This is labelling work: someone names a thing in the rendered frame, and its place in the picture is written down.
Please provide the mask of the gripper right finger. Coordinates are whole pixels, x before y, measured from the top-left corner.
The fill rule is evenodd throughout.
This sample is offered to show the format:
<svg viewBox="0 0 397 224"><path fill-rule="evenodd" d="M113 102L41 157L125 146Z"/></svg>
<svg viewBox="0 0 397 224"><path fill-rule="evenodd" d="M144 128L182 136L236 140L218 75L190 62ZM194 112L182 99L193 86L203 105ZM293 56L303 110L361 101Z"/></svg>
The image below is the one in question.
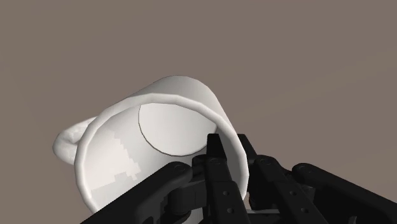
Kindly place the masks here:
<svg viewBox="0 0 397 224"><path fill-rule="evenodd" d="M249 165L249 203L272 224L397 224L397 202L308 163L287 170L274 158L259 155L244 134L238 135Z"/></svg>

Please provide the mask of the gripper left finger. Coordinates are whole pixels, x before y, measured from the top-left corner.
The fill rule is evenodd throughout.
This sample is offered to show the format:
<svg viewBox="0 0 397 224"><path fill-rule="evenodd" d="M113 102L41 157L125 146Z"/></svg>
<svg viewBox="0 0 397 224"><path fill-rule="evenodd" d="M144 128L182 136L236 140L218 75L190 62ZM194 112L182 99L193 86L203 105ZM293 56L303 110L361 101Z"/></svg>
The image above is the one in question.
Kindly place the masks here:
<svg viewBox="0 0 397 224"><path fill-rule="evenodd" d="M192 162L168 163L81 224L183 224L198 208L198 224L250 224L218 134Z"/></svg>

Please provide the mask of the white mug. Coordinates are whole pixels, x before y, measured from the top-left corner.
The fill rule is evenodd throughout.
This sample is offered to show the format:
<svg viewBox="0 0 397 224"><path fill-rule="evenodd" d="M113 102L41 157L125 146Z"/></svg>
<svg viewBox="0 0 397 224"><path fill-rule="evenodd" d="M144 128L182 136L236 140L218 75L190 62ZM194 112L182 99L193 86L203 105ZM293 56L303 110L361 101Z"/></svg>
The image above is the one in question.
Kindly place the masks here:
<svg viewBox="0 0 397 224"><path fill-rule="evenodd" d="M74 167L76 184L91 215L170 162L192 165L218 134L242 201L247 156L214 93L187 76L168 76L76 123L56 137L53 152ZM198 208L183 224L199 224Z"/></svg>

